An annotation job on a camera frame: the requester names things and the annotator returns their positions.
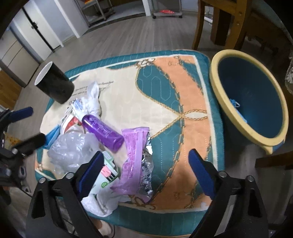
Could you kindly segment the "teal orange patterned mat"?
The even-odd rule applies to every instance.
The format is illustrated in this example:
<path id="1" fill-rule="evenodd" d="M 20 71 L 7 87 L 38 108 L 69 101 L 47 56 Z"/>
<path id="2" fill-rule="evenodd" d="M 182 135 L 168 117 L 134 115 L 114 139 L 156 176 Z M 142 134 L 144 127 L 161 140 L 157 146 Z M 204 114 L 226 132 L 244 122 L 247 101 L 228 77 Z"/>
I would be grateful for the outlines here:
<path id="1" fill-rule="evenodd" d="M 209 58 L 189 50 L 136 53 L 73 68 L 72 99 L 100 87 L 101 118 L 114 130 L 148 127 L 153 148 L 153 196 L 130 195 L 104 220 L 157 237 L 194 231 L 211 199 L 189 165 L 188 153 L 225 168 L 222 120 L 209 82 Z"/>

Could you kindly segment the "white green paper box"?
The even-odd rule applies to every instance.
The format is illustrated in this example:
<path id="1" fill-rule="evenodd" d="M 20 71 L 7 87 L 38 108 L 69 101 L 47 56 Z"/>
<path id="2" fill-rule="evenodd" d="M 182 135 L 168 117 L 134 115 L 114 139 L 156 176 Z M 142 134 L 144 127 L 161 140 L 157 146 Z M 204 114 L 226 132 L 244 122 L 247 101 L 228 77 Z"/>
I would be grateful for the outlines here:
<path id="1" fill-rule="evenodd" d="M 104 156 L 104 166 L 102 167 L 90 194 L 97 195 L 99 191 L 108 189 L 111 183 L 118 178 L 118 167 L 114 164 L 114 158 L 108 151 L 102 152 Z"/>

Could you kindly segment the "light blue face mask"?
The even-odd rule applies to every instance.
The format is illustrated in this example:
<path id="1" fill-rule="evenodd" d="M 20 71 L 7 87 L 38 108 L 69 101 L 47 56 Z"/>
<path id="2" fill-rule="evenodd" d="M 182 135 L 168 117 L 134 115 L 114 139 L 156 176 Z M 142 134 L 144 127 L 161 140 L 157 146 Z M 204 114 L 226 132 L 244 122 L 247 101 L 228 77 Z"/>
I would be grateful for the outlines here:
<path id="1" fill-rule="evenodd" d="M 230 102 L 232 103 L 232 105 L 234 106 L 234 108 L 236 109 L 238 115 L 242 118 L 242 120 L 247 123 L 247 120 L 243 117 L 243 115 L 240 113 L 240 111 L 238 110 L 238 108 L 240 107 L 240 104 L 235 101 L 234 99 L 230 99 Z"/>

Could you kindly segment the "teal lace tablecloth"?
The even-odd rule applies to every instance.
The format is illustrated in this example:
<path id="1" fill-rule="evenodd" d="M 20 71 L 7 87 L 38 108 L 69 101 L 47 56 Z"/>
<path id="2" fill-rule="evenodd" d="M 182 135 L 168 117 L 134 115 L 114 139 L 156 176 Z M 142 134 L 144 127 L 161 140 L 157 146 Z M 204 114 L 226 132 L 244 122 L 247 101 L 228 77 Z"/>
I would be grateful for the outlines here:
<path id="1" fill-rule="evenodd" d="M 293 52 L 289 54 L 290 65 L 285 74 L 285 86 L 290 94 L 293 95 Z"/>

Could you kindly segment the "clear plastic bag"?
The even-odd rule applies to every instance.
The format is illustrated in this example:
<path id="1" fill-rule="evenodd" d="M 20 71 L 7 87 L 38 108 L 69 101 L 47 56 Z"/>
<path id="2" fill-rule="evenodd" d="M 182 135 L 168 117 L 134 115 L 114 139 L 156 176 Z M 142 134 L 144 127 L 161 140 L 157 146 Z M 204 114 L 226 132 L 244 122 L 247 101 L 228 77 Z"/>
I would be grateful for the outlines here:
<path id="1" fill-rule="evenodd" d="M 60 135 L 47 152 L 54 171 L 62 176 L 67 172 L 76 172 L 88 163 L 97 151 L 100 142 L 92 133 L 70 132 Z"/>

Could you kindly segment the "purple bottle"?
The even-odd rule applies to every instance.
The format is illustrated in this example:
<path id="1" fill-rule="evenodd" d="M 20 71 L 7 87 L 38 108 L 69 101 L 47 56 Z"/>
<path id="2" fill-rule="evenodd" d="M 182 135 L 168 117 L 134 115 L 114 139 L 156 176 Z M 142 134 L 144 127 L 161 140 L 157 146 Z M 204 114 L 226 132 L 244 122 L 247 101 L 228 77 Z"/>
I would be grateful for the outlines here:
<path id="1" fill-rule="evenodd" d="M 124 138 L 121 134 L 93 115 L 85 115 L 82 118 L 82 125 L 113 153 L 116 153 L 124 143 Z"/>

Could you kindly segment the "grey rolling cart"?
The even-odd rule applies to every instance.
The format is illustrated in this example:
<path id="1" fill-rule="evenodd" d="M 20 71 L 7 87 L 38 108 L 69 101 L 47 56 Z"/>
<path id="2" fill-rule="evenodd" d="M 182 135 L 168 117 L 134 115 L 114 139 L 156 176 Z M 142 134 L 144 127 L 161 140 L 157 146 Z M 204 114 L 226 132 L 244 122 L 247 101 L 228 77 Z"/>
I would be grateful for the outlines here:
<path id="1" fill-rule="evenodd" d="M 183 18 L 182 1 L 153 1 L 151 0 L 152 18 L 174 16 Z"/>

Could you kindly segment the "purple foil wrapper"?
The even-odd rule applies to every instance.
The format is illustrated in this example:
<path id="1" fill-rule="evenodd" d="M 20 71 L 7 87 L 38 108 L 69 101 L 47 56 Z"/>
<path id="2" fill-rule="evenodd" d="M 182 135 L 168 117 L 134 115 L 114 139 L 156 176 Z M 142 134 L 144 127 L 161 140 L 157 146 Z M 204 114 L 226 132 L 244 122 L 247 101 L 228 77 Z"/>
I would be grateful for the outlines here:
<path id="1" fill-rule="evenodd" d="M 134 195 L 143 203 L 153 196 L 151 178 L 153 172 L 153 149 L 149 127 L 122 130 L 127 150 L 120 178 L 113 182 L 111 190 L 120 195 Z"/>

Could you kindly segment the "red white paper packaging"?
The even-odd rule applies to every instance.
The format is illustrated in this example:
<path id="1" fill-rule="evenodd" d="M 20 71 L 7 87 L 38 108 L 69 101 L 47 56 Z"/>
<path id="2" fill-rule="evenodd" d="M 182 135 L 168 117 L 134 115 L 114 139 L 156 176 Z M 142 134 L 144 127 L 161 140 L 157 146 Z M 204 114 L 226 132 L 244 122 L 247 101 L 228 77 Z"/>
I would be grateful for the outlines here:
<path id="1" fill-rule="evenodd" d="M 82 123 L 72 114 L 69 114 L 63 118 L 60 127 L 61 135 L 70 132 L 85 133 Z"/>

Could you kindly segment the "grey metal shelf rack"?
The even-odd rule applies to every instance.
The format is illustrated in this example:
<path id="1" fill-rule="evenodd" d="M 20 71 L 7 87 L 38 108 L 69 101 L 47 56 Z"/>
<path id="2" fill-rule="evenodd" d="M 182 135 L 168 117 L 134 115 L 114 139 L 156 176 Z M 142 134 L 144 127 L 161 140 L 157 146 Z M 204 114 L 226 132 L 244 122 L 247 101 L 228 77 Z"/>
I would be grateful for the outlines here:
<path id="1" fill-rule="evenodd" d="M 109 0 L 77 0 L 75 3 L 88 27 L 98 22 L 106 21 L 108 17 L 115 13 L 113 5 Z"/>

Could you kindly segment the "blue yellow-rimmed trash bin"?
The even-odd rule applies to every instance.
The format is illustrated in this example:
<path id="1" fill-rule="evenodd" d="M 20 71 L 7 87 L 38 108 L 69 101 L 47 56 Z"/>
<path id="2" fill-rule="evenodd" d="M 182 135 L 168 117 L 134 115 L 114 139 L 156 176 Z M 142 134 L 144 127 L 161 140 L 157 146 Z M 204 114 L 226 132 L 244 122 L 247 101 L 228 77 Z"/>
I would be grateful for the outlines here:
<path id="1" fill-rule="evenodd" d="M 209 79 L 222 110 L 229 145 L 255 144 L 271 155 L 285 143 L 289 128 L 287 102 L 265 65 L 247 53 L 222 50 L 212 58 Z M 247 123 L 230 99 L 240 104 L 238 110 Z"/>

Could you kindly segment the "white twisted tissue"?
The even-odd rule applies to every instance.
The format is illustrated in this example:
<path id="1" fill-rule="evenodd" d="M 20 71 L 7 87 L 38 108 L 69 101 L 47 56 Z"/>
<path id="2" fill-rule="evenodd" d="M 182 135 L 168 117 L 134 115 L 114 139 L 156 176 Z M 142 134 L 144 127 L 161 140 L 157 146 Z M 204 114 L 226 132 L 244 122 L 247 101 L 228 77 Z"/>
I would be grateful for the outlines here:
<path id="1" fill-rule="evenodd" d="M 101 106 L 99 102 L 100 89 L 96 81 L 87 86 L 85 96 L 71 102 L 71 114 L 80 122 L 85 115 L 92 115 L 100 119 Z"/>

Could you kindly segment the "white door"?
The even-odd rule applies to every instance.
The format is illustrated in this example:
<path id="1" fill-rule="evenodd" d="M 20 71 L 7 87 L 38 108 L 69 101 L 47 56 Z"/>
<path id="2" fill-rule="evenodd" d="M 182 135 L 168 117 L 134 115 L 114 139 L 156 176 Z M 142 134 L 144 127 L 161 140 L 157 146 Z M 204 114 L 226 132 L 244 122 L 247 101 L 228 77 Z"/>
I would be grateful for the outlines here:
<path id="1" fill-rule="evenodd" d="M 59 37 L 49 25 L 48 21 L 45 19 L 45 16 L 40 11 L 35 1 L 31 0 L 26 3 L 22 10 L 32 25 L 32 28 L 37 32 L 37 34 L 41 37 L 41 39 L 52 52 L 57 47 L 64 46 Z"/>

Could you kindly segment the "wooden chair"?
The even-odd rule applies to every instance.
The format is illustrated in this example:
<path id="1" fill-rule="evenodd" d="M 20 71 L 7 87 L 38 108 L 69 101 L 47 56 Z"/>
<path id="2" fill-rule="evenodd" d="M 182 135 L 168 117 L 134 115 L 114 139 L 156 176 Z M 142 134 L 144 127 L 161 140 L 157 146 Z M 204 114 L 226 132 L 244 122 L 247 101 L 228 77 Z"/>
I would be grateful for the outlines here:
<path id="1" fill-rule="evenodd" d="M 252 1 L 198 1 L 197 27 L 192 43 L 193 50 L 197 50 L 199 46 L 206 6 L 214 8 L 211 41 L 215 45 L 224 46 L 225 49 L 240 50 L 247 32 L 247 21 L 251 13 Z"/>

